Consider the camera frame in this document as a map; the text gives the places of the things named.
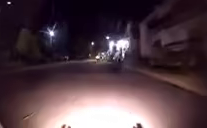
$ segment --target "building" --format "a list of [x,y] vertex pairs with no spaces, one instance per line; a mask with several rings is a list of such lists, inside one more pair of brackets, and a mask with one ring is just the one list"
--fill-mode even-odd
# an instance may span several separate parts
[[182,56],[207,64],[207,0],[165,0],[139,24],[139,30],[141,58],[160,56],[155,46],[163,49],[184,42],[187,52]]

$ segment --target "street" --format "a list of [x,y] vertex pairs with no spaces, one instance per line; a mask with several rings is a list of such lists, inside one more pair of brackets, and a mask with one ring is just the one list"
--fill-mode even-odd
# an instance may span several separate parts
[[207,97],[109,63],[77,62],[0,76],[6,128],[207,128]]

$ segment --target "curb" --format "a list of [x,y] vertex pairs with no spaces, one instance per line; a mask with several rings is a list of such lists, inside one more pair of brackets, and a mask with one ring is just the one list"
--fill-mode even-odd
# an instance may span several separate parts
[[157,80],[167,82],[169,84],[172,84],[176,88],[179,88],[181,90],[193,93],[195,95],[207,97],[207,89],[206,88],[202,88],[203,85],[201,86],[201,88],[199,86],[198,87],[193,87],[196,84],[202,84],[202,81],[200,81],[200,80],[194,81],[192,83],[190,83],[190,82],[188,83],[188,82],[185,82],[185,81],[182,81],[182,80],[178,80],[178,79],[174,79],[174,78],[169,78],[169,77],[167,77],[165,75],[162,75],[162,74],[159,74],[159,73],[155,73],[155,72],[152,72],[152,71],[148,71],[148,70],[144,70],[144,69],[140,69],[140,68],[135,68],[135,67],[130,67],[130,66],[125,66],[125,68],[127,68],[129,70],[132,70],[132,71],[137,71],[139,73],[142,73],[142,74],[144,74],[146,76],[155,78]]
[[90,63],[93,62],[92,60],[82,60],[82,61],[66,61],[66,62],[55,62],[55,63],[48,63],[48,64],[40,64],[40,65],[34,65],[34,66],[24,66],[24,67],[18,67],[13,70],[8,71],[0,71],[0,75],[9,75],[13,73],[20,73],[23,71],[31,71],[31,70],[43,70],[46,68],[54,68],[58,66],[62,66],[65,64],[76,64],[76,63]]

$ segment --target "light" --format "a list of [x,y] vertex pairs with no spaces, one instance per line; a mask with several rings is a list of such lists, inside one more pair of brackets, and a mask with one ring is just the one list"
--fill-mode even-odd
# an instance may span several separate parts
[[117,44],[116,44],[116,48],[117,50],[119,49],[124,49],[124,48],[129,48],[129,41],[126,40],[126,39],[121,39],[121,40],[118,40],[117,41]]
[[115,45],[115,42],[114,42],[114,41],[110,41],[110,42],[109,42],[109,50],[110,50],[110,51],[112,51],[114,45]]
[[99,55],[97,55],[97,56],[95,57],[95,59],[100,59],[100,56],[99,56]]
[[11,5],[11,1],[7,1],[7,4],[8,4],[8,5]]
[[54,31],[50,30],[50,31],[49,31],[49,35],[50,35],[51,37],[53,37],[53,36],[55,35]]
[[66,123],[72,128],[132,128],[139,121],[142,121],[140,117],[123,109],[102,106],[72,112],[58,124]]
[[106,38],[107,40],[109,40],[109,39],[110,39],[110,37],[109,37],[109,36],[106,36],[105,38]]

